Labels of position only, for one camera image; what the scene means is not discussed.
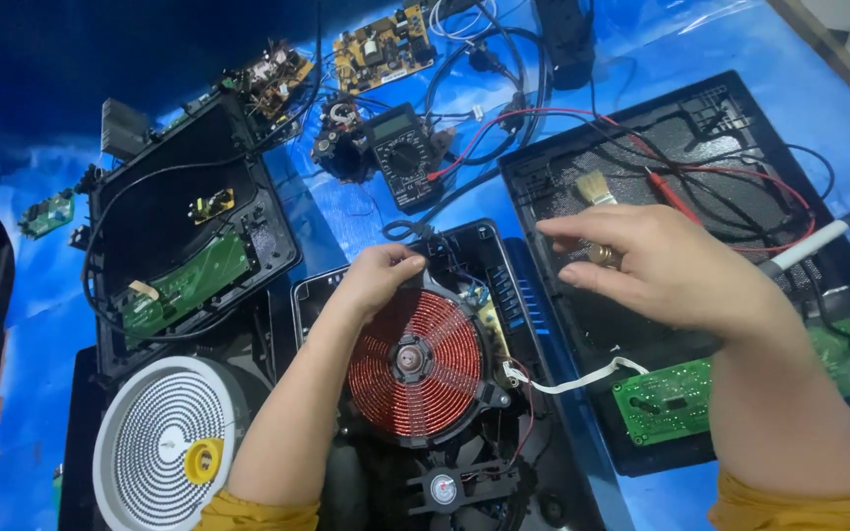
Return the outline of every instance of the woman's left hand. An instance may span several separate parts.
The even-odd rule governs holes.
[[[402,244],[367,247],[353,260],[327,306],[355,312],[367,324],[398,287],[424,267],[425,257]]]

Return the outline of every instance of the forearm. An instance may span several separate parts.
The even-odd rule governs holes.
[[[278,506],[316,503],[334,434],[336,404],[362,322],[333,300],[255,416],[228,490]]]
[[[850,408],[783,299],[714,356],[710,429],[722,466],[754,489],[850,495]]]

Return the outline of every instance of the woman's right hand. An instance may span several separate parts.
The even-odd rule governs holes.
[[[537,223],[567,252],[588,240],[623,255],[620,271],[575,262],[567,284],[609,296],[647,318],[723,339],[800,323],[773,281],[750,262],[667,206],[601,205]]]

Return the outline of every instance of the white wire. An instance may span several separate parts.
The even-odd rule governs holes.
[[[465,26],[465,27],[463,27],[463,28],[461,28],[457,31],[453,31],[453,32],[449,33],[442,26],[441,20],[438,18],[438,9],[441,7],[441,2],[442,2],[442,0],[438,0],[437,2],[435,2],[434,7],[431,8],[431,12],[429,12],[429,15],[428,15],[428,21],[429,21],[429,27],[431,28],[431,33],[434,33],[438,37],[446,37],[446,38],[451,39],[453,41],[470,41],[471,39],[474,39],[475,37],[478,37],[479,35],[484,33],[484,31],[489,30],[494,25],[494,23],[488,21],[487,27],[482,29],[481,31],[478,31],[477,33],[473,33],[471,35],[462,36],[461,35],[462,33],[466,32],[467,30],[470,30],[471,27],[473,27],[475,24],[477,24],[478,20],[481,17],[484,16],[482,13],[478,12],[474,16],[474,19],[471,20],[470,24],[468,24],[467,26]],[[497,16],[497,2],[495,0],[485,0],[484,1],[485,7],[487,7],[487,4],[490,4],[491,14],[493,14],[496,17]]]
[[[519,380],[521,382],[524,382],[524,383],[527,383],[527,384],[532,384],[540,392],[547,393],[547,394],[550,394],[550,395],[558,395],[559,393],[565,393],[566,391],[572,391],[573,389],[578,389],[579,387],[585,387],[586,385],[589,385],[593,382],[596,382],[598,380],[602,380],[603,378],[606,378],[609,374],[612,374],[616,370],[619,370],[620,366],[627,367],[627,368],[633,368],[634,370],[638,371],[638,374],[648,374],[647,368],[642,367],[641,365],[635,363],[634,361],[632,361],[630,359],[622,358],[622,357],[614,358],[612,360],[612,363],[606,365],[603,368],[600,368],[599,370],[596,370],[596,371],[593,371],[593,372],[586,374],[585,376],[583,376],[579,380],[573,380],[572,382],[561,383],[560,385],[557,385],[556,387],[548,387],[546,385],[540,385],[537,382],[530,381],[530,379],[527,378],[527,376],[525,374],[523,374],[519,370],[513,368],[513,366],[510,364],[509,361],[503,362],[503,374],[505,376],[507,376],[508,378],[515,378],[516,380]]]

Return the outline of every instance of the digital multimeter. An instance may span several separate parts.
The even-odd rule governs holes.
[[[429,180],[436,150],[412,104],[403,103],[363,122],[366,145],[383,171],[399,211],[420,211],[441,197],[440,180]]]

